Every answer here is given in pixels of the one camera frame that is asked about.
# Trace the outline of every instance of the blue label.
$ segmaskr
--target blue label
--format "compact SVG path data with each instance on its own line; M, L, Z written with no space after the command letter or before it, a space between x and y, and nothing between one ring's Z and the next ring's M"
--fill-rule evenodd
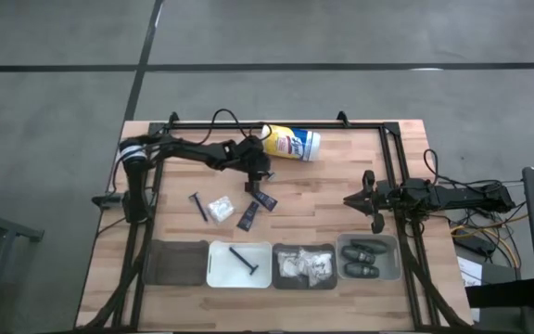
M300 156L300 160L307 161L311 155L312 148L312 131L302 129L291 129L295 139L292 139L292 154Z

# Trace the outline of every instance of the black oval object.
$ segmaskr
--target black oval object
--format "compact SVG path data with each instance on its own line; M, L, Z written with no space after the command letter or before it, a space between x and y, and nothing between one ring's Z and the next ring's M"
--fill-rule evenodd
M352 239L350 243L351 246L372 254L384 254L388 251L388 245L380 240Z
M347 276L355 278L378 278L380 275L378 268L365 263L347 263L343 270Z
M341 249L341 255L343 255L344 258L350 261L355 261L359 263L372 264L376 260L376 257L373 254L351 246L343 246L343 248Z

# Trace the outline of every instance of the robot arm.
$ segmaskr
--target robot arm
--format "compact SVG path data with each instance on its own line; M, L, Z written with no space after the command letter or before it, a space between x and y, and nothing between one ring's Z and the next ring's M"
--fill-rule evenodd
M379 210L402 210L411 220L425 220L432 212L454 209L483 209L489 212L509 212L515 207L508 189L501 184L447 188L435 186L429 180L410 178L392 188L388 181L375 181L375 174L366 171L363 190L347 196L343 203L365 215L373 215L374 233L385 225Z
M247 192L259 190L259 181L268 175L271 168L269 157L263 152L260 139L248 135L240 143L227 140L203 145L172 135L140 135L123 140L119 144L121 161L129 190L123 198L123 209L128 223L143 223L150 217L146 200L146 171L158 161L178 157L205 163L214 170L226 168L248 174ZM151 158L148 155L157 152Z

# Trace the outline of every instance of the black stick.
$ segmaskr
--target black stick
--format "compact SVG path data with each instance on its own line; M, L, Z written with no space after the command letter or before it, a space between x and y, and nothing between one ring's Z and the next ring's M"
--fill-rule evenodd
M238 254L238 252L236 250L234 250L232 247L229 248L229 250L238 258L238 260L242 261L242 263L246 264L248 268L250 268L250 274L249 275L252 275L255 270L257 270L257 268L259 268L259 265L252 265L250 263L248 263L248 261L242 257L242 255Z
M205 214L203 207L201 207L201 203L199 202L199 197L197 197L197 192L189 196L189 199L193 199L195 201L195 203L197 204L197 208L199 209L199 212L201 212L201 215L203 216L203 220L207 222L208 216Z

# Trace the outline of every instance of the disinfecting wipes canister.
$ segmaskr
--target disinfecting wipes canister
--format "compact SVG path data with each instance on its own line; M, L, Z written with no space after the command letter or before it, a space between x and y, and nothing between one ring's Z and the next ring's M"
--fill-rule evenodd
M315 161L318 158L321 135L313 131L263 125L261 138L265 138L263 147L267 154L300 161Z

